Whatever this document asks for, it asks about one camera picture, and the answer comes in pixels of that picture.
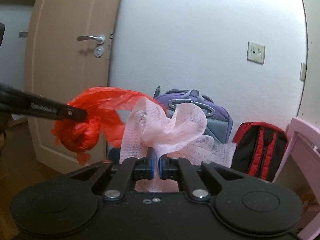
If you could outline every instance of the black and red backpack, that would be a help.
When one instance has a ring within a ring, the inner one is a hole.
[[[231,168],[260,179],[272,181],[281,163],[288,139],[280,128],[265,122],[240,125]]]

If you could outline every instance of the door lock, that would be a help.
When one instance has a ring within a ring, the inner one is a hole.
[[[96,57],[101,57],[103,55],[103,52],[104,52],[104,48],[102,46],[98,46],[94,50],[94,55]]]

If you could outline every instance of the black tool handle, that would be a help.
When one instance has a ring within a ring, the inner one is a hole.
[[[82,122],[87,118],[87,112],[83,109],[24,93],[2,83],[0,83],[0,111],[53,120],[70,119]]]

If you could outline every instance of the door handle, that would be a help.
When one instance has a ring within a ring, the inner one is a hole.
[[[85,36],[79,36],[77,38],[77,41],[95,40],[98,45],[101,45],[104,43],[105,39],[106,39],[106,37],[103,34],[101,34],[99,36],[85,35]]]

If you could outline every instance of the gray handle strap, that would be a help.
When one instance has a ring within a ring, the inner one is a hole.
[[[188,93],[184,94],[182,99],[189,99],[190,96],[194,96],[196,98],[198,98],[197,102],[198,103],[201,103],[201,104],[204,104],[204,98],[203,96],[199,93],[198,90],[196,89],[192,89],[190,90]]]

